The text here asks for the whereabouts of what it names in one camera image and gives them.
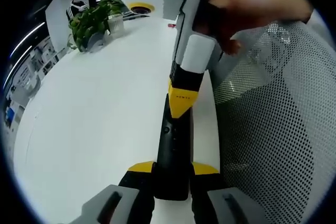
potted plant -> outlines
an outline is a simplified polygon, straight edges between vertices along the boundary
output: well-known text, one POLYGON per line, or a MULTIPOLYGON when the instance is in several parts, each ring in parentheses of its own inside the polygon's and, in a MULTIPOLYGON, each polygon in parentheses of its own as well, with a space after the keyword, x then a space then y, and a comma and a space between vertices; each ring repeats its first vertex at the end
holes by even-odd
POLYGON ((95 8, 78 13, 69 22, 73 39, 79 51, 87 51, 95 41, 103 38, 109 15, 121 14, 123 3, 117 0, 101 0, 95 8))

human hand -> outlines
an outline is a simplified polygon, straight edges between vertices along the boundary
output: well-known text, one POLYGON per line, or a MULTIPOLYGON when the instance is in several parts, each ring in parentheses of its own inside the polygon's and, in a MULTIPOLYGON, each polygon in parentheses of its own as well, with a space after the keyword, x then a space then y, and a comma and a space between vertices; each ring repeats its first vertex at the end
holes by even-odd
POLYGON ((307 0, 208 0, 220 9, 219 17, 209 22, 197 23, 195 30, 214 36, 223 51, 234 55, 244 46, 231 37, 238 31, 266 26, 276 20, 308 21, 312 7, 307 0))

office wall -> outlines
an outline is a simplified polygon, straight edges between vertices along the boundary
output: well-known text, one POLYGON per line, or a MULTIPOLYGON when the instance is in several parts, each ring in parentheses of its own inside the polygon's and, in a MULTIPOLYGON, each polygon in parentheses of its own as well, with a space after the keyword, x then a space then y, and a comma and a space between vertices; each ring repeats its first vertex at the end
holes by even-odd
POLYGON ((46 21, 51 42, 56 52, 66 48, 71 33, 66 10, 72 0, 52 0, 46 9, 46 21))

white desk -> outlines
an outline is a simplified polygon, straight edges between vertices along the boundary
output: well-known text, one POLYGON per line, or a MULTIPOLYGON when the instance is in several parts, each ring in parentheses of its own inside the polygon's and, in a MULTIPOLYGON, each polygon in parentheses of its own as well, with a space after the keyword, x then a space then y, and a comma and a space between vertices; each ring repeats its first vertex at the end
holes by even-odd
MULTIPOLYGON (((156 160, 176 30, 166 20, 125 22, 127 35, 94 54, 65 55, 23 114, 14 169, 48 223, 68 223, 84 202, 156 160)), ((194 105, 194 161, 219 169, 208 73, 194 105)), ((152 223, 193 223, 191 201, 155 201, 152 223)))

ceiling light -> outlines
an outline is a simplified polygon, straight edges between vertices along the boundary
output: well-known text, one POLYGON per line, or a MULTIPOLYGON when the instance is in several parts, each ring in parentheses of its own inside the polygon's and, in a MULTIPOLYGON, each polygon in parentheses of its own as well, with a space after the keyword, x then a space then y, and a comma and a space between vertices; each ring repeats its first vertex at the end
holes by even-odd
POLYGON ((6 80, 5 80, 5 83, 4 83, 4 86, 3 86, 3 89, 5 88, 6 86, 6 83, 7 81, 9 80, 11 74, 13 73, 14 69, 16 68, 16 66, 19 64, 19 62, 22 60, 23 56, 29 51, 31 50, 32 46, 28 47, 28 49, 21 55, 21 57, 18 59, 18 61, 15 63, 15 65, 12 67, 12 69, 10 70, 6 80))
POLYGON ((32 35, 38 28, 40 28, 42 25, 44 25, 45 22, 42 22, 41 24, 39 24, 37 27, 35 27, 33 30, 31 30, 14 48, 13 52, 10 54, 9 57, 11 57, 13 55, 13 53, 19 48, 19 46, 21 46, 21 44, 30 36, 32 35))

